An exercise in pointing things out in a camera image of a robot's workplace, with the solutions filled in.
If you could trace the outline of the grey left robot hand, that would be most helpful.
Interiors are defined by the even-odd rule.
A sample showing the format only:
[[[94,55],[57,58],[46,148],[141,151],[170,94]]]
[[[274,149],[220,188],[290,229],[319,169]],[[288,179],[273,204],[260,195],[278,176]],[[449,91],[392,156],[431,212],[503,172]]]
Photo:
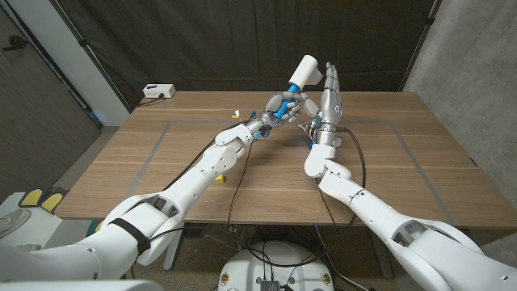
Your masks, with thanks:
[[[293,93],[283,91],[273,95],[263,109],[263,112],[256,118],[258,128],[266,125],[271,127],[280,127],[286,123],[293,123],[301,113],[302,103],[308,98],[305,93]],[[277,117],[277,113],[284,101],[288,101],[284,113]]]

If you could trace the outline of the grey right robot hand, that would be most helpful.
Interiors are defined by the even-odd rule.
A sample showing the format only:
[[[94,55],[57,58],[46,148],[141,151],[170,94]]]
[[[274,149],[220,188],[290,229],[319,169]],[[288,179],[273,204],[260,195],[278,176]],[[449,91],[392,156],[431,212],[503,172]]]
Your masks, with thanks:
[[[326,80],[318,107],[311,99],[304,104],[306,113],[312,117],[306,122],[305,131],[314,143],[340,147],[342,141],[336,137],[336,128],[343,115],[343,101],[340,95],[338,71],[329,61],[326,63]]]

